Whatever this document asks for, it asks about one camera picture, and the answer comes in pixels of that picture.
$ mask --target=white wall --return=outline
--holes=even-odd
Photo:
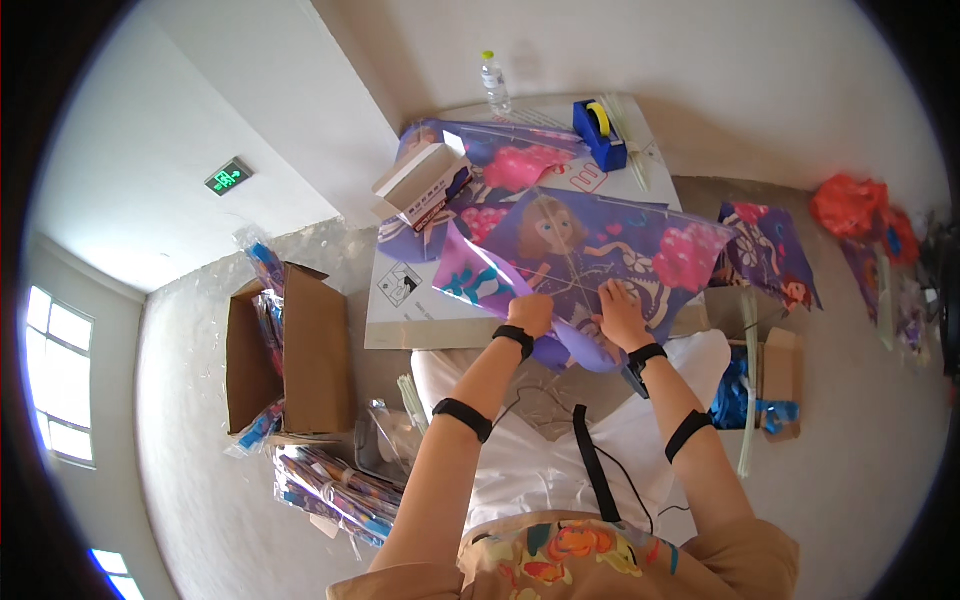
[[[79,263],[49,240],[27,255],[30,285],[93,317],[90,416],[96,469],[52,458],[70,509],[91,547],[119,552],[144,597],[178,598],[143,501],[133,436],[133,370],[143,295]]]
[[[674,175],[814,189],[849,171],[908,208],[948,203],[921,105],[853,1],[335,5],[407,119],[483,102],[491,49],[515,96],[635,94]]]
[[[133,9],[86,76],[34,214],[41,232],[146,292],[236,252],[230,235],[246,223],[280,235],[338,214],[211,85],[149,8]],[[245,76],[242,62],[218,68],[246,87],[267,84]],[[256,174],[218,198],[204,181],[233,156]]]
[[[396,133],[309,0],[146,4],[217,91],[350,223],[379,223],[371,186],[394,164]]]

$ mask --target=window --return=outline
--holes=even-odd
[[[106,550],[90,550],[90,552],[125,600],[143,600],[143,594],[140,593],[136,581],[127,571],[127,564],[123,562],[122,556]]]
[[[34,286],[27,303],[27,372],[48,450],[93,466],[90,336],[93,320]]]

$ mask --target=floral print shirt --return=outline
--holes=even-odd
[[[403,564],[327,590],[329,599],[791,598],[799,546],[744,519],[678,547],[598,515],[535,513],[469,532],[458,565]]]

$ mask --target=clear plastic container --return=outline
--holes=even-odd
[[[503,71],[500,64],[493,59],[493,52],[487,50],[481,55],[483,57],[483,66],[481,67],[481,76],[483,85],[487,89],[487,102],[493,114],[505,117],[510,114],[510,94],[507,92],[507,85],[503,82]]]

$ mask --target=exit sign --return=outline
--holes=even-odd
[[[253,171],[250,167],[245,165],[239,156],[235,156],[206,180],[206,186],[216,192],[217,196],[223,196],[251,177],[253,177]]]

